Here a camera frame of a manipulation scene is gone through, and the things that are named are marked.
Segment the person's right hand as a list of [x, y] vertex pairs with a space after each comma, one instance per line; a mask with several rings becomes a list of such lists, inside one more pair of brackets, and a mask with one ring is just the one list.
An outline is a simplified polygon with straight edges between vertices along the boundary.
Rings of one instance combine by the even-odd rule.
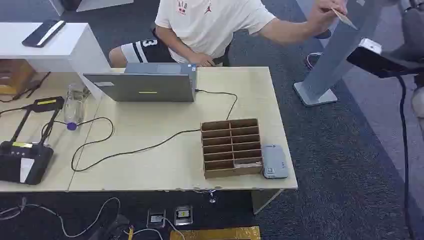
[[200, 67], [215, 67], [216, 64], [214, 59], [204, 53], [191, 53], [187, 58], [191, 63], [196, 64]]

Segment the person's left hand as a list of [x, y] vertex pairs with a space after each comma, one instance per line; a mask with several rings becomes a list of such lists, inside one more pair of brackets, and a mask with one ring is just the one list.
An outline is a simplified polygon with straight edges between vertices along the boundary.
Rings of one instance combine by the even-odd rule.
[[325, 32], [337, 18], [333, 9], [344, 15], [347, 14], [345, 0], [315, 0], [307, 18], [307, 25], [313, 35]]

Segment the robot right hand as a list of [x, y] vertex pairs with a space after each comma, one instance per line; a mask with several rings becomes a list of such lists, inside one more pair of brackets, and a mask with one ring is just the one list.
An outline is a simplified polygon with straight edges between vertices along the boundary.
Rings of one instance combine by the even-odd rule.
[[346, 60], [379, 78], [394, 77], [405, 71], [402, 65], [361, 46], [357, 47]]

